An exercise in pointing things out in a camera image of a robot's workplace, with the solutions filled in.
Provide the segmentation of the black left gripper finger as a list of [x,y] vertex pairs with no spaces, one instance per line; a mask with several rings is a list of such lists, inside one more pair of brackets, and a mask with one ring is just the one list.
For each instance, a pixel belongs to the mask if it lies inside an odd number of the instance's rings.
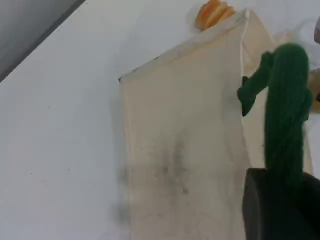
[[300,201],[294,203],[263,168],[246,171],[242,216],[248,240],[318,240],[320,181],[305,173]]

